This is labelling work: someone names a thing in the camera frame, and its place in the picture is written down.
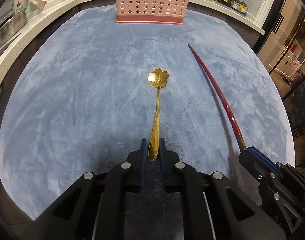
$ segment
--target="basket base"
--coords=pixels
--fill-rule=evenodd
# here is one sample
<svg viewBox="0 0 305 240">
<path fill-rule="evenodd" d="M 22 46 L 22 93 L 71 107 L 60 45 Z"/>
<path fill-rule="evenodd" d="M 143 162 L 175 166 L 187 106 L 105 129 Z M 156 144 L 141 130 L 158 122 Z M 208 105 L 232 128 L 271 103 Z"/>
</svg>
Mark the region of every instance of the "basket base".
<svg viewBox="0 0 305 240">
<path fill-rule="evenodd" d="M 183 24 L 183 17 L 154 16 L 154 15 L 117 15 L 117 23 L 161 23 L 161 24 Z"/>
</svg>

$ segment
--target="blue tablecloth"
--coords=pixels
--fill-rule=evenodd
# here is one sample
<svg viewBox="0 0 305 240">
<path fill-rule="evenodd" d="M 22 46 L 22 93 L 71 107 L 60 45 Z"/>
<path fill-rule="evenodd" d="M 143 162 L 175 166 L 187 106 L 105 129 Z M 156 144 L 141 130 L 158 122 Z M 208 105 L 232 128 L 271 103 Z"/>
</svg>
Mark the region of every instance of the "blue tablecloth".
<svg viewBox="0 0 305 240">
<path fill-rule="evenodd" d="M 238 163 L 232 128 L 190 43 L 209 67 L 247 146 L 294 165 L 286 111 L 262 63 L 225 22 L 187 11 L 184 25 L 116 24 L 115 6 L 87 9 L 63 24 L 20 76 L 0 131 L 0 177 L 35 219 L 84 172 L 109 171 L 149 139 L 155 68 L 160 136 L 197 171 L 221 171 L 257 203 L 258 183 Z M 159 162 L 144 194 L 127 196 L 126 239 L 182 239 L 180 196 L 161 189 Z"/>
</svg>

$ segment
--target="pink plastic basket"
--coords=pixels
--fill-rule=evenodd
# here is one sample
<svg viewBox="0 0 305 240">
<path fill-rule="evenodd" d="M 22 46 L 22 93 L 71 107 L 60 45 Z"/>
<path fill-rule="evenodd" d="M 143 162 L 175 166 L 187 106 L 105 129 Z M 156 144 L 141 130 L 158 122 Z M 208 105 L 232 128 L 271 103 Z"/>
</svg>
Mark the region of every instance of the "pink plastic basket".
<svg viewBox="0 0 305 240">
<path fill-rule="evenodd" d="M 117 23 L 182 24 L 188 0 L 116 0 Z"/>
</svg>

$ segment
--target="bolt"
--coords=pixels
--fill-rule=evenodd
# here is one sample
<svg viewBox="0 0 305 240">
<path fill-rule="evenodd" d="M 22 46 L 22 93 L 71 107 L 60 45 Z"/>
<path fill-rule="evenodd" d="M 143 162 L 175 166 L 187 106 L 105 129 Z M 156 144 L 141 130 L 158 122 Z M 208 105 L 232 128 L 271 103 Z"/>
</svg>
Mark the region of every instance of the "bolt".
<svg viewBox="0 0 305 240">
<path fill-rule="evenodd" d="M 94 173 L 92 172 L 86 172 L 84 174 L 84 179 L 92 179 L 94 177 Z"/>
<path fill-rule="evenodd" d="M 274 199 L 279 200 L 279 194 L 277 192 L 274 194 Z"/>
<path fill-rule="evenodd" d="M 122 167 L 123 169 L 129 169 L 129 168 L 131 167 L 131 164 L 130 164 L 130 163 L 122 163 L 122 164 L 121 164 L 121 167 Z"/>
<path fill-rule="evenodd" d="M 178 162 L 175 164 L 175 167 L 177 169 L 183 169 L 183 168 L 185 168 L 185 163 Z"/>
<path fill-rule="evenodd" d="M 213 177 L 214 177 L 215 179 L 222 179 L 222 178 L 223 178 L 223 175 L 222 175 L 222 173 L 220 173 L 219 171 L 216 171 L 216 172 L 213 173 Z"/>
</svg>

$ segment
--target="red chopstick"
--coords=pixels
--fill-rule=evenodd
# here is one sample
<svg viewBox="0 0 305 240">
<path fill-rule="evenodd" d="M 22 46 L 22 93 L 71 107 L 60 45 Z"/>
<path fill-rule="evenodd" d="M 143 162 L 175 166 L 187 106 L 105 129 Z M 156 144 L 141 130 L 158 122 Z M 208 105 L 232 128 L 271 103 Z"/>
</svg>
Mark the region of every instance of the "red chopstick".
<svg viewBox="0 0 305 240">
<path fill-rule="evenodd" d="M 209 72 L 208 68 L 206 67 L 206 65 L 203 63 L 202 59 L 198 56 L 198 54 L 195 52 L 195 50 L 192 48 L 192 46 L 190 44 L 188 44 L 188 47 L 190 48 L 190 50 L 192 51 L 193 55 L 195 56 L 196 60 L 198 61 L 198 63 L 203 67 L 204 71 L 206 72 L 209 80 L 211 81 L 214 89 L 216 90 L 217 95 L 220 98 L 220 101 L 222 102 L 224 109 L 227 113 L 228 119 L 232 125 L 238 146 L 240 151 L 243 151 L 246 149 L 246 145 L 242 136 L 242 133 L 240 132 L 239 126 L 236 122 L 236 118 L 234 117 L 233 112 L 231 111 L 229 104 L 227 102 L 227 100 L 225 99 L 223 93 L 221 92 L 217 82 L 215 81 L 215 79 L 213 78 L 213 76 L 211 75 L 211 73 Z"/>
</svg>

